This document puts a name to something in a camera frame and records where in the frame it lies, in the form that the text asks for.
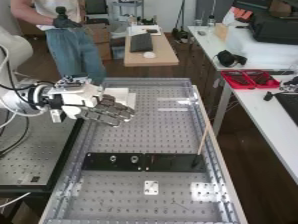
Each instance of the red object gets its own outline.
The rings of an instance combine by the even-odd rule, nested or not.
[[[280,87],[280,82],[261,70],[228,70],[223,71],[221,75],[235,89],[276,89]]]
[[[272,75],[263,70],[244,71],[245,75],[253,80],[255,85],[260,89],[276,89],[280,88],[280,82],[272,77]]]
[[[235,89],[255,89],[256,84],[244,72],[237,70],[223,71],[221,75]]]

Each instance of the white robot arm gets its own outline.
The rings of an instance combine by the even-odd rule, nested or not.
[[[34,79],[18,82],[14,71],[32,53],[28,41],[0,27],[0,108],[23,116],[38,116],[50,111],[55,123],[63,122],[66,116],[96,120],[111,126],[131,120],[135,110],[106,95],[103,87],[92,85],[88,77],[67,77],[56,84]],[[24,114],[28,109],[38,113]]]

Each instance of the wall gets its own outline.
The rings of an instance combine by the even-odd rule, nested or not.
[[[112,7],[112,2],[116,0],[108,0],[110,12],[119,15],[119,7]],[[145,18],[151,19],[157,15],[159,25],[163,27],[164,32],[172,32],[176,21],[179,18],[180,8],[183,0],[144,0],[145,1]],[[133,14],[133,8],[126,8],[123,13]],[[196,0],[185,1],[185,30],[187,27],[195,24],[196,14]]]
[[[0,26],[14,35],[20,35],[20,28],[11,14],[10,0],[0,0]]]
[[[197,0],[196,17],[203,18],[204,13],[204,24],[207,24],[208,17],[212,14],[213,3],[216,1],[215,16],[216,21],[223,22],[223,19],[232,7],[235,0]]]

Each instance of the floor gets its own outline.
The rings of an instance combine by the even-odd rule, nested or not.
[[[31,42],[35,55],[20,67],[20,72],[31,77],[55,81],[59,79],[59,73],[46,41]],[[106,67],[110,77],[183,77],[188,46],[172,43],[179,53],[180,66],[126,68],[123,60],[108,61]],[[199,47],[195,47],[191,59],[184,77],[192,79],[203,97],[207,98],[212,85],[212,79],[208,77],[213,74],[213,68],[207,63],[201,73],[203,51]],[[249,223],[298,223],[298,186],[241,106],[236,106],[227,113],[219,142]],[[23,208],[18,217],[15,224],[38,223],[38,218],[28,208]]]

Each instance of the paper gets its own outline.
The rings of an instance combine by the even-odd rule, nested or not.
[[[128,34],[130,34],[130,36],[135,36],[135,35],[147,33],[147,30],[157,30],[157,33],[152,33],[152,36],[160,36],[161,35],[161,28],[160,28],[159,25],[132,26],[132,27],[128,28]]]

